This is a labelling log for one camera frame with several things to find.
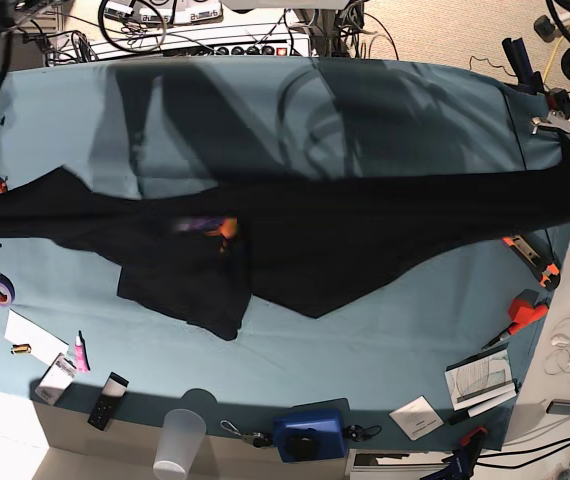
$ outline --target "glue tube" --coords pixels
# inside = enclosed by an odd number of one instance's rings
[[[87,359],[85,358],[85,345],[83,344],[80,331],[78,332],[78,335],[76,335],[74,352],[76,353],[76,370],[80,373],[89,372],[89,368],[87,368]]]

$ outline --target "clear plastic cup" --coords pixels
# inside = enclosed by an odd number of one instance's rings
[[[206,430],[205,421],[191,410],[172,410],[165,415],[154,460],[156,478],[185,480]]]

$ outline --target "black remote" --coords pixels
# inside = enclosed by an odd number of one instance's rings
[[[112,418],[114,410],[116,410],[116,407],[127,390],[127,385],[129,385],[129,382],[123,377],[114,372],[110,373],[101,392],[101,396],[98,397],[98,401],[96,405],[94,405],[92,413],[89,415],[87,423],[99,430],[105,430],[109,419]]]

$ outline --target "white label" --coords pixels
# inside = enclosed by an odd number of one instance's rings
[[[49,405],[54,405],[65,389],[69,387],[69,384],[72,383],[75,375],[76,369],[61,354],[45,373],[34,393]]]
[[[411,440],[417,440],[423,435],[433,432],[443,424],[441,417],[427,403],[425,397],[419,397],[404,407],[393,411],[390,417],[407,434]]]

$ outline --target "gray device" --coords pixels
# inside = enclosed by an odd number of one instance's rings
[[[570,415],[570,402],[566,400],[552,400],[547,407],[550,415]]]

